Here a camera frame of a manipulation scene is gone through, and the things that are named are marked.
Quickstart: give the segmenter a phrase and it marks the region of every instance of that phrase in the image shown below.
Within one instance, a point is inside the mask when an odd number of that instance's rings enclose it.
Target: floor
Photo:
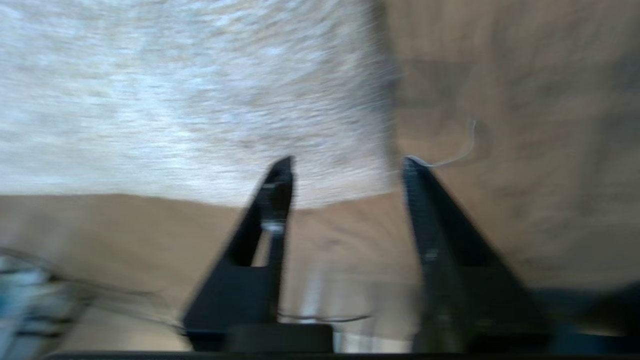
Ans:
[[[525,283],[608,291],[636,281],[640,3],[386,5],[404,73],[398,153],[450,158],[470,140],[475,119],[472,154],[435,172]],[[157,291],[179,314],[239,214],[124,195],[3,197],[1,243],[76,277]],[[301,211],[290,221],[282,312],[372,314],[346,331],[397,343],[363,340],[349,349],[402,348],[417,325],[420,281],[401,192]],[[93,309],[66,347],[183,346],[165,340],[163,325],[108,314]]]

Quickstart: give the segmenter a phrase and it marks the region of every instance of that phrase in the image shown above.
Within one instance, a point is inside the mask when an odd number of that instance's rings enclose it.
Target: black plastic part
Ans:
[[[65,352],[46,360],[636,360],[637,355],[554,356],[548,354],[238,354],[206,352]]]
[[[187,310],[183,324],[196,351],[333,352],[330,325],[278,323],[292,158],[272,167],[226,251]],[[263,231],[268,264],[252,267]]]
[[[333,352],[333,327],[326,324],[256,323],[229,330],[227,352]]]
[[[427,166],[407,157],[406,201],[426,286],[414,352],[543,352],[550,325]]]
[[[221,351],[228,329],[275,323],[287,216],[293,192],[292,158],[276,162],[238,225],[226,251],[183,319],[196,351]],[[268,264],[252,267],[260,235],[269,231]]]

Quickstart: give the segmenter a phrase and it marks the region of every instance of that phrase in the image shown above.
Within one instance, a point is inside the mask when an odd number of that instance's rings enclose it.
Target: wire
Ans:
[[[24,251],[20,251],[20,250],[15,250],[15,249],[10,249],[8,247],[0,247],[0,256],[11,256],[20,260],[23,260],[27,263],[30,263],[32,265],[35,265],[36,267],[40,268],[41,270],[44,270],[46,272],[49,272],[52,278],[55,278],[57,280],[60,281],[67,281],[67,282],[73,282],[76,284],[82,284],[84,286],[87,286],[89,288],[93,288],[93,289],[98,289],[98,290],[102,290],[102,291],[110,291],[112,293],[118,293],[118,294],[122,294],[122,295],[127,295],[127,296],[133,296],[133,297],[141,297],[143,299],[146,299],[149,301],[149,304],[151,305],[152,309],[154,310],[154,312],[156,313],[158,319],[151,319],[151,318],[147,318],[144,316],[134,316],[131,314],[131,312],[128,313],[124,313],[124,312],[120,312],[120,314],[123,315],[129,315],[131,317],[135,317],[135,318],[139,318],[139,319],[143,319],[143,320],[148,320],[151,322],[156,322],[156,323],[161,323],[167,326],[170,326],[173,329],[181,329],[179,325],[177,325],[177,321],[173,319],[173,317],[171,316],[171,307],[169,305],[169,303],[166,301],[166,299],[160,294],[160,291],[153,291],[153,290],[136,290],[136,289],[129,289],[129,288],[124,288],[122,286],[117,286],[117,285],[113,285],[113,284],[108,284],[105,282],[100,282],[100,281],[94,281],[94,280],[88,280],[88,279],[80,279],[80,278],[76,278],[76,277],[71,277],[69,275],[65,275],[64,271],[60,268],[60,266],[58,266],[57,264],[53,263],[52,261],[49,261],[45,258],[42,258],[40,256],[36,256],[33,254],[30,254],[28,252],[24,252]],[[161,307],[164,308],[164,315],[167,318],[170,318],[171,321],[165,321],[162,319],[161,316],[161,311],[158,311],[158,303],[160,303]],[[116,312],[113,308],[105,308],[104,306],[97,306],[100,308],[103,308],[105,310],[109,310],[112,312]]]
[[[470,140],[467,142],[467,146],[463,147],[460,150],[460,153],[458,155],[456,155],[453,158],[449,158],[446,160],[441,160],[441,161],[436,161],[435,163],[428,163],[427,161],[424,161],[416,156],[409,156],[411,159],[418,161],[421,165],[426,166],[426,167],[441,167],[443,165],[447,165],[450,163],[454,163],[455,161],[458,160],[462,160],[463,158],[466,158],[467,155],[469,155],[471,153],[471,151],[473,151],[474,147],[476,146],[476,125],[477,125],[477,120],[476,119],[469,119],[471,125],[469,126],[469,138]]]
[[[327,316],[301,316],[301,315],[288,315],[283,313],[278,313],[279,316],[283,318],[290,318],[293,320],[315,320],[318,322],[330,322],[330,323],[347,323],[347,322],[356,322],[360,320],[365,320],[371,318],[371,315],[359,315],[359,316],[336,316],[336,317],[327,317]]]
[[[141,315],[134,315],[132,311],[122,311],[122,310],[117,310],[113,307],[106,307],[104,305],[98,306],[96,304],[94,304],[96,307],[99,307],[103,310],[106,311],[111,311],[114,313],[120,313],[121,315],[127,315],[127,316],[131,316],[134,318],[138,318],[140,320],[146,320],[146,321],[150,321],[150,322],[155,322],[155,323],[160,323],[166,326],[171,327],[172,329],[176,330],[176,331],[181,331],[182,327],[177,325],[177,321],[173,319],[173,317],[171,316],[171,307],[169,305],[169,303],[166,301],[166,299],[160,294],[160,291],[154,291],[154,290],[137,290],[137,289],[130,289],[130,288],[124,288],[122,286],[118,286],[118,285],[113,285],[113,284],[108,284],[105,282],[100,282],[100,281],[94,281],[94,280],[88,280],[88,279],[80,279],[80,278],[76,278],[76,277],[71,277],[69,275],[65,275],[64,271],[60,268],[60,266],[58,266],[56,263],[53,263],[52,261],[49,261],[45,258],[42,258],[40,256],[36,256],[33,254],[30,254],[28,252],[24,252],[24,251],[20,251],[20,250],[15,250],[15,249],[10,249],[8,247],[0,247],[0,256],[2,255],[7,255],[7,256],[13,256],[17,259],[23,260],[27,263],[31,263],[32,265],[37,266],[38,268],[41,268],[42,270],[45,270],[49,273],[51,273],[52,277],[55,277],[61,281],[68,281],[68,282],[74,282],[76,284],[82,284],[85,286],[88,286],[90,288],[94,288],[94,289],[100,289],[103,291],[110,291],[113,293],[119,293],[122,295],[128,295],[128,296],[135,296],[135,297],[142,297],[144,299],[147,299],[149,301],[149,304],[152,306],[154,312],[157,313],[158,318],[153,319],[147,316],[141,316]],[[161,303],[161,307],[164,308],[165,310],[165,316],[169,319],[171,319],[171,321],[166,321],[166,320],[162,320],[162,316],[161,316],[161,312],[158,311],[158,307],[157,304],[153,303],[151,299],[155,299],[158,302]],[[368,318],[371,318],[371,315],[359,315],[359,316],[332,316],[332,317],[328,317],[328,316],[301,316],[301,315],[288,315],[288,314],[283,314],[278,312],[279,316],[282,316],[283,318],[290,318],[293,320],[315,320],[318,322],[325,322],[325,323],[349,323],[349,322],[356,322],[356,321],[360,321],[360,320],[365,320]]]

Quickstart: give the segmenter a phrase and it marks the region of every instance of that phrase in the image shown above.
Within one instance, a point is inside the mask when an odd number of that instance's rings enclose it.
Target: white string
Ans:
[[[450,164],[453,163],[455,161],[458,160],[462,160],[463,158],[466,158],[467,155],[469,155],[471,153],[471,151],[473,151],[474,146],[476,145],[476,124],[477,124],[477,120],[476,119],[470,119],[471,120],[471,126],[469,126],[469,137],[470,137],[470,141],[467,143],[466,147],[463,147],[460,150],[460,153],[454,157],[454,158],[449,158],[446,160],[442,160],[442,161],[437,161],[435,163],[428,163],[416,156],[412,156],[409,155],[408,157],[417,161],[418,163],[420,163],[420,165],[425,166],[425,167],[441,167],[442,165],[446,165],[446,164]]]

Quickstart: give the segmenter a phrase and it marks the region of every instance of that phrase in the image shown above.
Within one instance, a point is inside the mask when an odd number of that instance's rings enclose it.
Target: black cable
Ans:
[[[15,249],[10,249],[10,248],[7,248],[7,247],[0,247],[0,255],[13,256],[13,257],[18,258],[20,260],[23,260],[23,261],[25,261],[27,263],[31,263],[32,265],[35,265],[38,268],[41,268],[41,269],[51,273],[52,277],[54,277],[56,279],[59,279],[61,281],[68,281],[68,282],[74,282],[76,284],[83,284],[83,285],[89,286],[91,288],[97,288],[97,289],[104,290],[104,291],[111,291],[113,293],[119,293],[119,294],[124,294],[124,295],[130,295],[130,296],[146,298],[147,300],[149,300],[151,306],[154,308],[154,311],[158,312],[157,308],[156,308],[156,305],[151,303],[151,300],[150,300],[150,298],[155,298],[156,300],[158,300],[158,301],[163,303],[162,306],[165,308],[166,312],[168,313],[167,315],[170,316],[170,313],[171,313],[170,306],[167,303],[167,301],[164,299],[164,297],[162,297],[162,295],[160,295],[159,291],[135,290],[135,289],[124,288],[124,287],[113,285],[113,284],[107,284],[105,282],[71,277],[71,276],[65,275],[64,271],[57,264],[53,263],[52,261],[49,261],[49,260],[47,260],[45,258],[41,258],[40,256],[36,256],[36,255],[30,254],[28,252],[15,250]],[[111,308],[111,309],[106,309],[105,307],[101,307],[101,308],[105,309],[105,310],[108,310],[108,311],[116,312],[113,308]],[[171,323],[163,321],[163,320],[151,319],[151,318],[147,318],[145,316],[134,316],[131,313],[120,312],[120,314],[128,315],[128,316],[135,317],[135,318],[139,318],[141,320],[147,320],[147,321],[151,321],[151,322],[160,323],[160,324],[169,326],[169,327],[171,327],[171,328],[173,328],[175,330],[181,329],[178,325],[171,324]],[[288,314],[283,314],[283,313],[280,313],[280,312],[278,312],[278,315],[282,316],[283,318],[289,318],[289,319],[293,319],[293,320],[315,320],[315,321],[318,321],[318,322],[326,322],[326,323],[349,323],[349,322],[356,322],[356,321],[366,320],[368,318],[371,318],[371,315],[331,316],[331,317],[329,317],[329,316],[288,315]]]
[[[290,318],[293,320],[315,320],[318,322],[331,322],[331,323],[347,323],[347,322],[356,322],[360,320],[365,320],[371,317],[371,315],[359,315],[359,316],[301,316],[301,315],[288,315],[283,313],[278,313],[278,316],[282,316],[283,318]]]
[[[120,315],[128,316],[130,318],[135,318],[135,319],[144,320],[144,321],[147,321],[147,322],[152,322],[152,323],[157,323],[157,324],[160,324],[160,325],[164,325],[164,326],[172,328],[173,330],[175,330],[175,332],[178,332],[179,334],[181,334],[183,332],[183,330],[184,330],[184,328],[182,326],[177,325],[176,323],[171,323],[171,322],[167,322],[167,321],[164,321],[164,320],[155,319],[155,318],[152,318],[151,316],[140,315],[140,314],[135,313],[134,311],[126,311],[124,309],[111,307],[111,306],[105,306],[103,304],[93,304],[93,306],[96,307],[97,309],[109,311],[111,313],[120,314]]]

